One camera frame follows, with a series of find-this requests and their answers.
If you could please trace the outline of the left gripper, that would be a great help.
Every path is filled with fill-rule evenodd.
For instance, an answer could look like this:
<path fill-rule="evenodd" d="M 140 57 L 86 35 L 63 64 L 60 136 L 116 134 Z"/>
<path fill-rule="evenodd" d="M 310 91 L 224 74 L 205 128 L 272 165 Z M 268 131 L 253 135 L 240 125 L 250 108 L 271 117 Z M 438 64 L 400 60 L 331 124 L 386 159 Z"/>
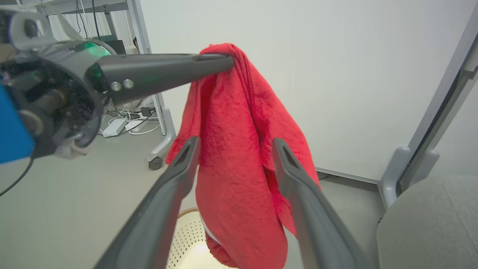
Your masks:
<path fill-rule="evenodd" d="M 86 151 L 110 99 L 123 105 L 228 71 L 232 61 L 193 61 L 197 54 L 112 56 L 98 40 L 61 41 L 26 53 L 35 84 L 22 119 L 37 151 Z"/>

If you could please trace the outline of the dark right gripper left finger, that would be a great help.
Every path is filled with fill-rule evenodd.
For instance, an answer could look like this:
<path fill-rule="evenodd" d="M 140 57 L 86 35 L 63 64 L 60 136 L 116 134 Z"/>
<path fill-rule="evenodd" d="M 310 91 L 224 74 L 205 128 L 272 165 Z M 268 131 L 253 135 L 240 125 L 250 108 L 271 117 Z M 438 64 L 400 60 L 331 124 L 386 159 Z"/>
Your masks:
<path fill-rule="evenodd" d="M 189 138 L 95 265 L 96 269 L 165 269 L 181 201 L 193 187 L 201 140 Z"/>

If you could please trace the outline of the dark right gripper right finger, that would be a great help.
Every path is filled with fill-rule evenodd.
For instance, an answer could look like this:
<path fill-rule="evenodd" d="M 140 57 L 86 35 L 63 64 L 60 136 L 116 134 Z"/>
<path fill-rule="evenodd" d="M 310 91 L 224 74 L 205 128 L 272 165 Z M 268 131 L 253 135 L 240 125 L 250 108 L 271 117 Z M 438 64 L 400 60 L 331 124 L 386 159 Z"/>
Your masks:
<path fill-rule="evenodd" d="M 275 174 L 288 199 L 306 269 L 373 269 L 366 255 L 285 140 L 273 140 Z"/>

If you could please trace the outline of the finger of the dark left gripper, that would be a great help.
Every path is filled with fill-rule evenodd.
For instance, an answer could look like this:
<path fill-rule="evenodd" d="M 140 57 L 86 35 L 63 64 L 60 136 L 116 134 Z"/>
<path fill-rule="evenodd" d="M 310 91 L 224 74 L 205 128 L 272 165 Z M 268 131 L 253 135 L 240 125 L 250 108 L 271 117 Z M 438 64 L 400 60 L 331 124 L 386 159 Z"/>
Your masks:
<path fill-rule="evenodd" d="M 195 62 L 203 62 L 203 61 L 232 61 L 232 56 L 229 56 L 224 53 L 204 53 L 204 54 L 197 54 L 193 56 L 193 61 Z"/>

